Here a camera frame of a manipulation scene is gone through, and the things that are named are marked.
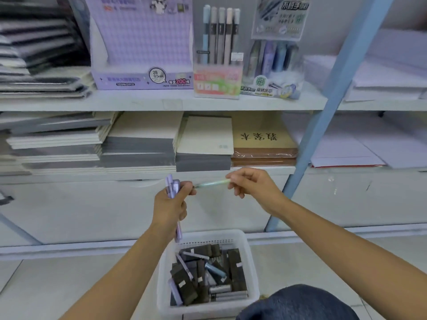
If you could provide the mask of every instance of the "blue shelf frame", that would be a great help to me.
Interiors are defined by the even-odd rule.
[[[323,95],[328,98],[328,101],[323,111],[313,114],[301,140],[295,173],[288,178],[282,191],[288,198],[292,198],[301,182],[317,145],[344,98],[353,76],[365,58],[393,1],[363,1],[324,87]],[[277,231],[279,221],[275,217],[270,217],[265,231]]]

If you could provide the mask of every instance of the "cartoon character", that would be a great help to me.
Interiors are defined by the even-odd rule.
[[[151,0],[150,9],[156,9],[157,14],[164,14],[166,0]]]

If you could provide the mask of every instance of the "dark blue pants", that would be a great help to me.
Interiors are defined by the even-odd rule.
[[[331,293],[299,284],[251,304],[236,320],[359,320],[359,317]]]

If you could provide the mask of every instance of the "person's left hand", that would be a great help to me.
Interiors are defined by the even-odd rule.
[[[168,240],[175,236],[176,224],[187,216],[187,204],[185,198],[195,195],[192,182],[181,182],[181,189],[174,199],[169,199],[166,188],[156,194],[154,198],[154,212],[151,227],[162,231]]]

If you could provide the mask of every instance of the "hand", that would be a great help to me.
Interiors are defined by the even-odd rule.
[[[170,242],[175,236],[176,224],[187,216],[187,204],[185,198],[195,195],[193,183],[181,182],[181,189],[174,199],[169,199],[166,188],[156,194],[154,198],[154,212],[151,227],[162,231]]]
[[[274,217],[280,216],[283,203],[288,200],[276,186],[270,175],[263,169],[243,167],[227,174],[231,180],[228,189],[234,188],[234,195],[244,198],[252,195],[261,207]]]

